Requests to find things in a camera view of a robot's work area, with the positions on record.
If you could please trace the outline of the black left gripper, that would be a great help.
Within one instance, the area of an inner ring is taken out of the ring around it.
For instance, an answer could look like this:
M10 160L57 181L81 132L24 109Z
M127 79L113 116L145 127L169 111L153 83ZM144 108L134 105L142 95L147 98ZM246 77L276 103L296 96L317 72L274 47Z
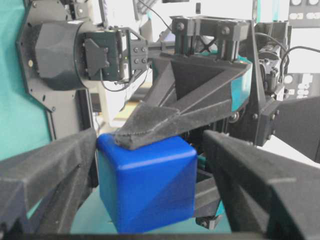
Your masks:
M262 146L276 136L320 160L320 100L290 99L286 22L175 17L174 54L154 58L155 78L115 142L135 150L191 130Z

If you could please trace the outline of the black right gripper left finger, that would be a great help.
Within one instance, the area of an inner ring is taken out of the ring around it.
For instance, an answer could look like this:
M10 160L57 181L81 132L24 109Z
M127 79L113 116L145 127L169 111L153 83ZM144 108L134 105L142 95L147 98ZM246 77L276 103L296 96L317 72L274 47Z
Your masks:
M66 234L98 185L93 128L0 163L0 232Z

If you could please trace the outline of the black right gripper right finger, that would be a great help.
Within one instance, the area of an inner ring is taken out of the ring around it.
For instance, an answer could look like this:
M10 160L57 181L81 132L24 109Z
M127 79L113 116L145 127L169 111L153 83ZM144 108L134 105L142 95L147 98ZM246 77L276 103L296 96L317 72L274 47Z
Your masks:
M259 239L320 237L320 170L206 130L203 149L233 232Z

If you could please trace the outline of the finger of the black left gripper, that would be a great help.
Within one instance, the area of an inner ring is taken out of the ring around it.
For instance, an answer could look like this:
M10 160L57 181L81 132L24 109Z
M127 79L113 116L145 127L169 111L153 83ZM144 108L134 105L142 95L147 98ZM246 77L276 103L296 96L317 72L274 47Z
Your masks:
M193 217L197 225L215 229L222 216L217 214L221 197L213 176L200 180L195 185L195 207Z

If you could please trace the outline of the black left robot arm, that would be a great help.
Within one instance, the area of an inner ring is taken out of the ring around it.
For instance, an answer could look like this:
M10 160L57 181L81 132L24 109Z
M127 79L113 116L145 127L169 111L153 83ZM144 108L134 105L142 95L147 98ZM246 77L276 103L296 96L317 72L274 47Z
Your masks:
M191 216L196 153L205 131L262 146L282 121L277 91L284 85L285 50L257 41L252 20L175 17L165 52L130 28L99 30L89 22L43 23L35 45L39 76L55 91L92 81L128 90L148 68L153 84L99 150L114 169L101 197L119 233L142 233Z

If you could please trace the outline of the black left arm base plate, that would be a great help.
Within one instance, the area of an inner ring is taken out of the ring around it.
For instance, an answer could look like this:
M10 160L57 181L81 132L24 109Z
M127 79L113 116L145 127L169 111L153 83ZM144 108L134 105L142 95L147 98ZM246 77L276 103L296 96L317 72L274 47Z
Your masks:
M49 134L58 140L93 127L86 62L86 33L96 27L84 4L27 0L16 46L26 92L45 111Z

